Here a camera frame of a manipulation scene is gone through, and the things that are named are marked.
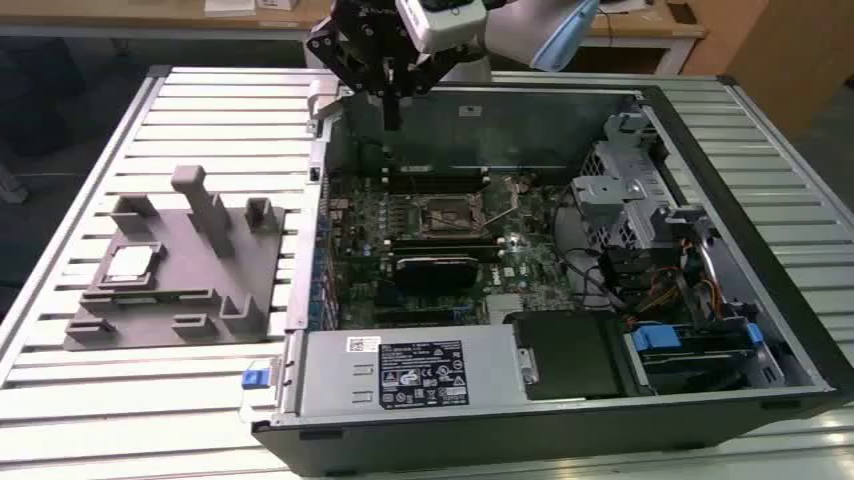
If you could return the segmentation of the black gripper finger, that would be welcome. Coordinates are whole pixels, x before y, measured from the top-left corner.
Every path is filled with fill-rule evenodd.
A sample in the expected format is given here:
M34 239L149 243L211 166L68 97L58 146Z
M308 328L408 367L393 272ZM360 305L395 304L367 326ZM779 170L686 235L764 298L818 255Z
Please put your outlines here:
M383 127L392 130L392 85L387 72L359 72L345 62L344 39L332 20L323 20L311 30L305 46L321 64L355 93L369 95L381 111Z
M431 54L425 59L412 64L407 59L396 59L393 62L393 95L392 95L392 129L399 130L401 125L403 100L425 94L440 82L452 67L461 60L460 49L447 49Z

